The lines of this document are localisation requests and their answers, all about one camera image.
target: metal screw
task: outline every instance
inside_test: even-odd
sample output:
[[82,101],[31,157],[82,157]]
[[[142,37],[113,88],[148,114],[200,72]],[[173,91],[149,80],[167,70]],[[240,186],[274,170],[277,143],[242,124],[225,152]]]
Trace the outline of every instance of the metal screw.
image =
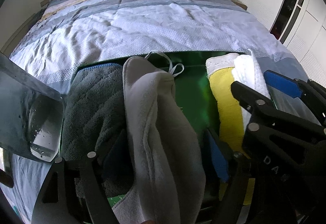
[[236,157],[236,158],[240,158],[243,154],[241,152],[234,152],[233,156]]
[[265,104],[265,101],[262,100],[262,99],[258,99],[258,100],[256,101],[256,104],[257,104],[257,105],[263,105],[263,104]]
[[282,182],[285,182],[285,181],[288,180],[289,178],[290,178],[289,175],[284,174],[284,175],[281,176],[281,181],[282,181]]
[[94,158],[95,156],[96,156],[96,152],[94,152],[94,151],[87,153],[88,158]]
[[257,130],[259,130],[259,125],[257,123],[250,123],[248,125],[248,129],[250,131],[257,131]]
[[55,163],[60,163],[62,162],[62,157],[58,157],[54,160]]

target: white towel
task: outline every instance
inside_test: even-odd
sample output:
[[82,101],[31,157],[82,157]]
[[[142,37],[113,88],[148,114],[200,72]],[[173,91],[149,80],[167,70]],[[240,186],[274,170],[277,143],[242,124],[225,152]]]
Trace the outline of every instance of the white towel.
[[[234,59],[234,69],[231,71],[235,81],[238,81],[248,87],[254,89],[258,93],[271,98],[267,86],[265,83],[264,76],[260,70],[260,66],[254,56],[253,52],[249,50],[251,55],[240,55]],[[242,119],[243,119],[243,129],[247,128],[251,114],[241,108]]]
[[174,100],[174,69],[171,62],[164,72],[142,57],[131,57],[123,66],[135,181],[113,207],[121,224],[191,224],[200,210],[205,173],[197,134]]

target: green container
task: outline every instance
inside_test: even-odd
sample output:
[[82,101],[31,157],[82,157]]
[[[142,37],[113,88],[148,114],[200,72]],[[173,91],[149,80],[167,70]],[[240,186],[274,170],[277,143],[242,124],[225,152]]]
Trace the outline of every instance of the green container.
[[[173,65],[182,63],[184,71],[175,77],[175,100],[181,108],[196,133],[198,134],[199,144],[202,145],[202,132],[205,128],[213,128],[219,132],[219,115],[217,102],[211,92],[207,78],[206,60],[227,54],[223,51],[200,51],[200,52],[171,52],[166,53],[172,60]],[[102,61],[92,65],[81,66],[77,71],[94,65],[103,63],[117,63],[123,65],[128,58],[120,58],[109,61]],[[153,53],[149,57],[157,68],[168,71],[169,63],[167,59]],[[114,206],[123,196],[108,198],[110,205]],[[209,192],[205,192],[205,199],[211,199]]]

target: clear plastic panel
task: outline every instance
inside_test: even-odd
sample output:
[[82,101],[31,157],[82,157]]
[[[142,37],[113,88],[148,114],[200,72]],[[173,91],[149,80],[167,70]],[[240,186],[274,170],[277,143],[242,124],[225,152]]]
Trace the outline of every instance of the clear plastic panel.
[[51,162],[60,147],[61,94],[0,53],[0,147]]

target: striped blanket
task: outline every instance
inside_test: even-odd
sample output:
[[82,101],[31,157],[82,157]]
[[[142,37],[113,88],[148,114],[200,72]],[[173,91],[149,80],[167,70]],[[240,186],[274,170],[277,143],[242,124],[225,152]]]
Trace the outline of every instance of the striped blanket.
[[78,66],[153,49],[251,49],[272,62],[294,59],[253,15],[230,0],[54,1],[10,59],[67,93],[67,81]]

